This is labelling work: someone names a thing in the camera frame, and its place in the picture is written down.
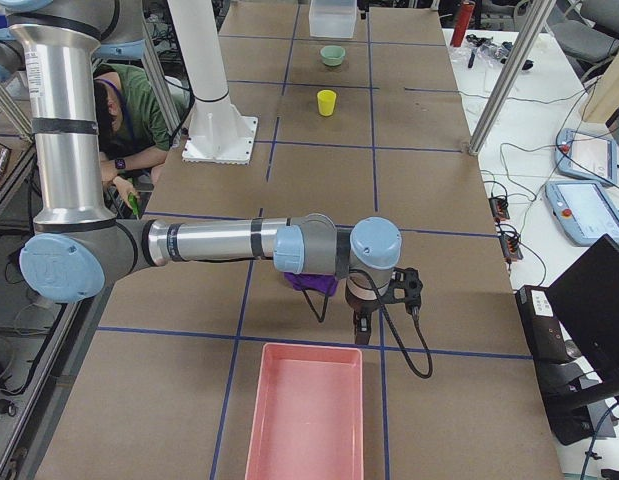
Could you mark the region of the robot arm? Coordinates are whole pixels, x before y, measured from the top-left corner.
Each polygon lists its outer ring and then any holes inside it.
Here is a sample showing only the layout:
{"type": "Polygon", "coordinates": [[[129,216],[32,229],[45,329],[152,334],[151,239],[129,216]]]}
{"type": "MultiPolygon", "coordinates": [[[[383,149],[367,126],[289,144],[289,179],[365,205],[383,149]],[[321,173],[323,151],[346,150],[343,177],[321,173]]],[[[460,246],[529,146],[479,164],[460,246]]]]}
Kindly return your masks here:
{"type": "Polygon", "coordinates": [[[40,171],[43,207],[19,256],[35,291],[72,303],[147,267],[264,259],[282,272],[344,280],[355,340],[368,342],[372,314],[392,301],[399,280],[394,224],[371,217],[345,229],[320,214],[190,224],[117,219],[104,186],[120,173],[157,171],[175,132],[152,130],[116,73],[92,73],[94,56],[142,57],[141,3],[7,1],[4,9],[24,51],[40,171]]]}

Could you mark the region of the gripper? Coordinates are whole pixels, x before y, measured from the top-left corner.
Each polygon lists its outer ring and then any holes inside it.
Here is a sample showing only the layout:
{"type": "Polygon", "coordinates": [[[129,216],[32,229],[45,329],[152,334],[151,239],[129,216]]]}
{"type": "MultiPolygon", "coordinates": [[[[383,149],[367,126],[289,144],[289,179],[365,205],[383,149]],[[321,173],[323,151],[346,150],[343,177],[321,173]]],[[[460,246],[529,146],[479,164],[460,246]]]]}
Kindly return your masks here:
{"type": "Polygon", "coordinates": [[[370,282],[362,277],[346,280],[345,299],[353,314],[354,343],[368,345],[370,341],[370,314],[380,308],[380,301],[370,282]]]}

